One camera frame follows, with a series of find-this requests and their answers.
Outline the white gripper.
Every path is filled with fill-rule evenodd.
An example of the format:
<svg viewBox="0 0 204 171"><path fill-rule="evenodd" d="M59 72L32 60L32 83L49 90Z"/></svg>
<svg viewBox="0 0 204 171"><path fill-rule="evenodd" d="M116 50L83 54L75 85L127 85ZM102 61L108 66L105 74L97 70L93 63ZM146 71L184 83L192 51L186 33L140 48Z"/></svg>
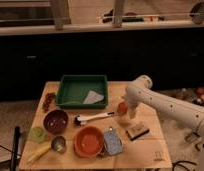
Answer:
<svg viewBox="0 0 204 171"><path fill-rule="evenodd" d="M135 116L136 116L136 109L139 105L139 102L132 99L132 98L129 98L128 96L124 96L123 97L124 101L125 101L125 104L126 106L128 107L128 115L131 119L134 119Z"/></svg>

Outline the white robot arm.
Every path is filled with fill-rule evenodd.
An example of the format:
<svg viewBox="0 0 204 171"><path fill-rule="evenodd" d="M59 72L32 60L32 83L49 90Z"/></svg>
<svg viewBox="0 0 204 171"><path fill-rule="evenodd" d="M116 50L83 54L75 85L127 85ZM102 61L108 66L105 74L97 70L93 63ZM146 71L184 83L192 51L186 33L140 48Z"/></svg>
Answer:
<svg viewBox="0 0 204 171"><path fill-rule="evenodd" d="M135 110L144 103L191 128L202 138L196 171L204 171L204 107L152 91L152 85L152 79L147 75L129 82L123 96L128 107Z"/></svg>

